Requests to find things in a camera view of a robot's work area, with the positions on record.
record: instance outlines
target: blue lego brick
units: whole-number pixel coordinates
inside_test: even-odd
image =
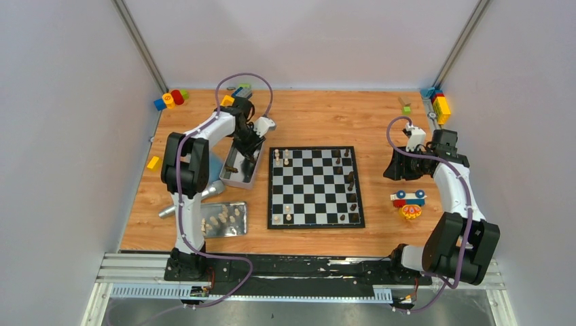
[[[158,100],[154,101],[154,106],[158,111],[161,111],[166,108],[166,103],[164,103],[163,99],[159,98]]]
[[[238,89],[236,89],[234,91],[234,93],[232,93],[232,97],[233,98],[236,98],[236,97],[251,98],[252,97],[252,88],[238,87]]]
[[[422,98],[429,98],[430,96],[432,96],[432,94],[434,94],[435,90],[436,89],[434,87],[423,88],[420,90],[420,95],[422,96]]]

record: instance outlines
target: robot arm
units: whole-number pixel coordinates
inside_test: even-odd
[[[460,176],[457,177],[448,165],[424,158],[411,158],[394,151],[392,161],[384,172],[384,177],[392,180],[416,180],[430,175],[438,186],[442,198],[444,214],[432,231],[424,247],[400,244],[391,255],[392,266],[405,274],[406,270],[434,273],[454,278],[460,247],[457,245],[464,233],[468,210],[465,191],[458,178],[469,182],[469,164],[466,156],[458,154],[457,133],[451,130],[434,130],[432,141],[424,146],[425,132],[413,125],[406,124],[404,134],[408,136],[408,145],[399,147],[406,152],[424,156],[437,156],[453,165]],[[486,222],[480,212],[470,189],[472,227],[466,246],[461,280],[478,285],[484,279],[488,265],[498,239],[500,229]]]
[[[183,146],[181,156],[188,158],[180,162],[180,181],[183,193],[182,217],[183,233],[188,242],[198,250],[204,246],[204,236],[201,231],[202,215],[200,214],[201,193],[206,188],[209,179],[209,152],[210,149],[224,137],[232,137],[232,145],[250,161],[254,161],[255,152],[264,142],[264,135],[269,130],[274,130],[276,124],[267,117],[260,117],[256,123],[249,120],[250,112],[254,106],[245,98],[237,98],[231,107],[223,107],[218,115],[214,112],[199,127],[188,130],[184,134],[173,132],[166,141],[164,162],[162,165],[161,178],[166,184],[174,205],[179,205],[177,190],[176,161],[178,146],[187,134],[194,133]],[[184,243],[177,223],[176,249],[181,253],[192,253]]]

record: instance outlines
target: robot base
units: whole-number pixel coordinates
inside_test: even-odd
[[[206,252],[206,244],[200,250]],[[206,257],[193,253],[181,253],[174,248],[166,262],[164,280],[193,281],[198,280],[206,272]]]

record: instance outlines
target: red lego brick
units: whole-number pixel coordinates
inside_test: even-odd
[[[172,94],[172,97],[174,98],[174,103],[176,103],[176,105],[182,105],[184,103],[184,97],[182,96],[182,93],[180,93],[179,90],[173,90],[172,92],[170,92],[170,94]]]

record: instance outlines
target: lego brick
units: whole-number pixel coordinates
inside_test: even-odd
[[[222,101],[220,102],[220,105],[222,107],[229,107],[230,105],[232,105],[232,103],[234,103],[234,98],[230,95],[225,95]]]
[[[243,97],[243,98],[251,98],[252,97],[252,88],[244,88],[239,87],[234,93],[232,93],[232,97]]]
[[[422,96],[422,98],[429,98],[430,96],[432,96],[432,94],[434,94],[435,90],[436,89],[434,87],[423,88],[420,90],[420,95]]]
[[[182,93],[180,93],[179,90],[173,90],[170,92],[170,94],[172,94],[172,98],[174,99],[174,103],[176,103],[176,105],[184,104],[184,98],[182,97]]]
[[[409,107],[411,102],[410,99],[406,96],[400,96],[398,98],[398,101],[400,102],[400,104],[402,105],[402,107]]]
[[[446,101],[446,97],[436,97],[436,100],[432,103],[432,107],[436,113],[438,124],[445,124],[448,121],[448,118],[450,118],[450,108],[448,106],[448,101]]]
[[[153,156],[146,168],[148,170],[157,171],[162,166],[162,159],[158,156]]]
[[[432,103],[434,103],[434,101],[436,101],[436,98],[439,97],[439,96],[444,96],[444,93],[436,93],[436,92],[435,92],[434,94],[432,94],[432,97],[430,98],[430,101],[431,101]]]
[[[158,100],[154,101],[154,106],[158,111],[161,111],[166,108],[166,103],[164,103],[162,98],[159,98]]]
[[[174,103],[174,98],[172,97],[172,94],[166,93],[162,95],[162,100],[164,100],[164,103],[166,103],[167,108],[174,109],[176,107],[176,103]]]

